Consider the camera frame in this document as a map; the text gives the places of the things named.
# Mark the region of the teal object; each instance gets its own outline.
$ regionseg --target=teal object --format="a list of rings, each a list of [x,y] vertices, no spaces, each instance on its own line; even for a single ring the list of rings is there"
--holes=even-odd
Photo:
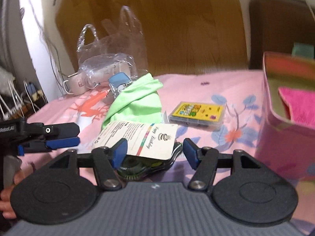
[[[115,120],[127,120],[142,123],[161,123],[162,104],[157,90],[163,84],[153,79],[151,74],[140,77],[133,84],[120,92],[108,110],[102,124]]]
[[[292,56],[314,59],[314,46],[304,43],[294,43]]]

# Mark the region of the pink towel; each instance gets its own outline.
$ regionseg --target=pink towel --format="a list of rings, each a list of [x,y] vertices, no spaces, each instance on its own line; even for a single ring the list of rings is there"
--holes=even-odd
[[[279,94],[289,108],[293,122],[315,128],[315,92],[279,87]]]

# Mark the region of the yellow card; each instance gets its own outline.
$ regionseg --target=yellow card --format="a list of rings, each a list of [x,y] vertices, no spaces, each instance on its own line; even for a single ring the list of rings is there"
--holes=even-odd
[[[182,102],[172,116],[218,122],[224,107],[213,104]]]

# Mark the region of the mug handle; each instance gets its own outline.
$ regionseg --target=mug handle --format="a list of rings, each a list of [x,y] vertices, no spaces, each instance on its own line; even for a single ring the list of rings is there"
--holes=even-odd
[[[66,90],[66,87],[65,87],[65,83],[67,82],[67,81],[69,81],[69,80],[65,80],[64,82],[63,82],[63,89],[65,90],[65,92],[67,92],[69,95],[73,95],[73,93],[71,93],[71,92],[68,92],[67,90]]]

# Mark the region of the pink storage bin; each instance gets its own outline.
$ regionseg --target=pink storage bin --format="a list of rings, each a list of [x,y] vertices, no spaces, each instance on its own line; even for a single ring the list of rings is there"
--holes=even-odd
[[[255,156],[284,178],[315,179],[315,129],[287,119],[278,94],[280,86],[315,91],[315,62],[268,52],[263,71],[262,124]]]

